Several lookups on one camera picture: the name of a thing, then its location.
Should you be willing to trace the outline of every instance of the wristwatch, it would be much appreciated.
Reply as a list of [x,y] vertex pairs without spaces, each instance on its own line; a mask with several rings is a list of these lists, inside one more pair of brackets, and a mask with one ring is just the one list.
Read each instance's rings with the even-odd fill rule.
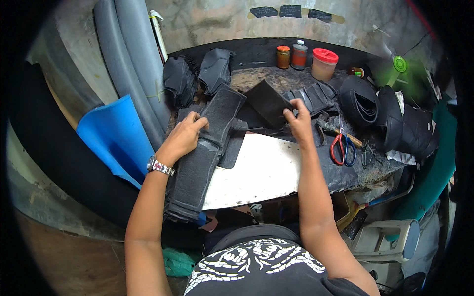
[[157,170],[157,171],[160,171],[163,174],[166,174],[170,177],[172,177],[174,175],[174,169],[170,168],[170,167],[162,164],[158,160],[156,160],[155,155],[152,155],[152,157],[150,157],[150,159],[148,160],[148,163],[146,164],[146,169],[148,171]]

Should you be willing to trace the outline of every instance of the green cloth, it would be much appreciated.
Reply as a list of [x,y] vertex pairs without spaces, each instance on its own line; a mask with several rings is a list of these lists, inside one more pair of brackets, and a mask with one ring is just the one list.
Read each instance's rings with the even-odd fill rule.
[[175,250],[173,248],[163,249],[164,269],[166,275],[170,277],[188,277],[191,275],[196,262],[201,256],[192,254],[192,256]]
[[[433,120],[439,131],[439,148],[428,157],[426,164],[415,177],[413,190],[393,213],[392,220],[420,220],[443,192],[456,170],[455,142],[457,120],[449,113],[446,102],[451,98],[443,95],[443,100],[433,110]],[[398,235],[385,237],[393,242]]]

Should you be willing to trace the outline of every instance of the hand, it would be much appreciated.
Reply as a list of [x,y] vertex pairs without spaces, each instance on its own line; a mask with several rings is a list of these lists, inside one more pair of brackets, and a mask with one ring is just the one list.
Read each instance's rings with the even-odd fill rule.
[[198,113],[190,112],[182,122],[174,127],[155,153],[156,159],[162,164],[172,167],[178,159],[196,149],[199,132],[203,127],[209,129],[207,118],[201,118]]
[[311,116],[308,108],[306,108],[301,99],[292,99],[290,103],[298,110],[298,118],[288,108],[283,110],[283,116],[290,123],[293,137],[295,137],[302,149],[314,146]]

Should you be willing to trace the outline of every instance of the plastic container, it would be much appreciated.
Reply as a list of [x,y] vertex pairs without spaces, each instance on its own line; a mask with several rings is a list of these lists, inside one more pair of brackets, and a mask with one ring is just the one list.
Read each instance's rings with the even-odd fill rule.
[[304,70],[307,52],[308,47],[304,45],[303,40],[298,40],[296,44],[293,44],[292,67],[294,69]]
[[276,65],[280,69],[288,69],[290,67],[290,48],[288,46],[281,45],[276,49]]
[[348,70],[347,70],[347,74],[348,75],[355,75],[357,77],[364,77],[365,75],[365,72],[362,68],[357,68],[357,67],[350,67]]
[[330,50],[324,48],[313,49],[311,75],[317,80],[329,81],[338,61],[339,56]]

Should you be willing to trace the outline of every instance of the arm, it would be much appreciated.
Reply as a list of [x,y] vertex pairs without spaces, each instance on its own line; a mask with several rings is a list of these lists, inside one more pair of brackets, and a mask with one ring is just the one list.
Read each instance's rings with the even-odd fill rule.
[[[199,118],[199,114],[191,112],[170,133],[156,152],[156,159],[172,167],[179,158],[196,148],[202,127],[209,127],[207,119]],[[166,174],[158,171],[148,173],[128,220],[125,265],[129,296],[172,295],[166,279],[161,249],[167,181]]]
[[298,109],[298,118],[288,109],[283,115],[300,144],[298,196],[303,245],[326,267],[329,278],[345,278],[369,295],[380,295],[374,279],[354,258],[337,230],[331,196],[313,141],[310,113],[300,99],[290,102]]

